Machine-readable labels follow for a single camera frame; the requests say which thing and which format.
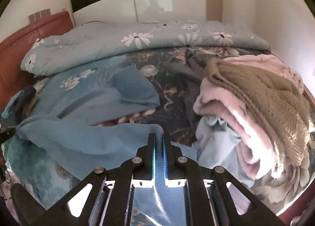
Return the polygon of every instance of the dark floral bedspread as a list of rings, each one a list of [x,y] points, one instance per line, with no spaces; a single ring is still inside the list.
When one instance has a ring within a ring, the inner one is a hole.
[[[153,115],[141,118],[138,123],[160,124],[171,137],[171,141],[191,146],[196,140],[186,118],[185,90],[176,86],[175,79],[166,62],[172,58],[185,58],[188,47],[145,50],[128,53],[130,61],[136,65],[154,85],[160,95],[161,106]],[[210,53],[214,57],[270,54],[269,51],[245,50],[231,47],[189,47],[195,53]]]
[[[159,93],[161,106],[152,115],[141,117],[136,122],[160,124],[168,132],[171,141],[191,146],[196,140],[185,114],[185,90],[176,86],[174,77],[165,68],[171,57],[182,57],[188,47],[161,48],[131,52],[125,55],[129,61],[150,80]],[[230,47],[189,47],[195,53],[214,57],[270,54]],[[79,180],[53,161],[46,151],[34,144],[21,144],[13,137],[5,143],[4,155],[11,169],[33,196],[45,207],[51,207]],[[143,214],[133,210],[132,225],[154,225]]]

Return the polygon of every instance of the gray cloth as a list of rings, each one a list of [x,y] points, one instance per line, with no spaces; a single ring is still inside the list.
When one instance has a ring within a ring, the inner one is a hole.
[[[236,145],[241,138],[225,120],[216,116],[203,116],[196,130],[196,138],[192,147],[197,150],[200,166],[223,166],[241,183],[249,188],[253,186],[255,181],[246,175],[237,158]]]
[[[201,117],[193,111],[193,104],[200,94],[201,81],[206,77],[204,68],[208,60],[213,57],[216,55],[195,54],[187,49],[185,57],[184,55],[182,58],[173,57],[166,63],[166,67],[175,74],[176,85],[185,90],[186,116],[194,132]]]

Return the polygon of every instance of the wooden headboard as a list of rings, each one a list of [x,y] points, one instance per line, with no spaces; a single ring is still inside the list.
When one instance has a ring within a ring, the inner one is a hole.
[[[67,11],[33,22],[0,43],[0,111],[19,90],[32,83],[34,75],[20,69],[21,61],[37,38],[62,35],[73,29]]]

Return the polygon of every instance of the knit fabric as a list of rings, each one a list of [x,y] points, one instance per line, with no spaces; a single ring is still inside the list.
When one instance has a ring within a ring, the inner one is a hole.
[[[248,65],[271,71],[293,82],[300,94],[303,94],[304,85],[301,75],[297,71],[290,69],[284,62],[274,55],[244,55],[228,57],[223,60],[232,64]]]
[[[210,59],[206,66],[210,82],[233,92],[270,137],[275,151],[272,176],[280,177],[286,155],[300,166],[310,139],[309,104],[295,85],[257,67]]]
[[[274,213],[276,206],[273,203],[281,202],[282,207],[289,204],[298,194],[303,191],[303,187],[307,185],[310,175],[308,168],[310,166],[310,157],[308,149],[305,149],[304,158],[298,167],[292,166],[289,159],[286,158],[284,163],[284,172],[280,178],[274,179],[270,173],[257,180],[251,192],[255,195],[261,195],[262,202],[268,206]]]

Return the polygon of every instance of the blue fabric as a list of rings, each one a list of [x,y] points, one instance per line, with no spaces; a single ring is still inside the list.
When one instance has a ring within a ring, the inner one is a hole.
[[[185,225],[182,188],[168,188],[164,181],[163,130],[159,125],[119,124],[97,127],[58,120],[51,116],[33,116],[17,128],[17,136],[43,148],[56,162],[78,179],[84,179],[96,166],[112,169],[134,157],[139,147],[147,144],[149,133],[157,135],[155,187],[137,188],[134,208],[160,225]],[[196,151],[182,148],[189,158]]]
[[[246,175],[237,158],[236,145],[242,139],[225,120],[217,116],[203,116],[196,129],[196,138],[192,147],[197,150],[200,166],[223,166],[249,188],[254,185],[255,181]]]
[[[96,125],[158,107],[154,86],[125,59],[107,58],[51,77],[31,115]]]
[[[11,97],[10,101],[8,102],[7,106],[5,107],[4,111],[2,112],[1,116],[4,119],[7,119],[12,114],[12,105],[14,102],[23,94],[23,90],[17,92],[14,96]]]
[[[123,25],[91,22],[62,36],[37,40],[22,60],[21,69],[50,76],[127,52],[197,45],[270,49],[269,43],[255,34],[217,21]]]

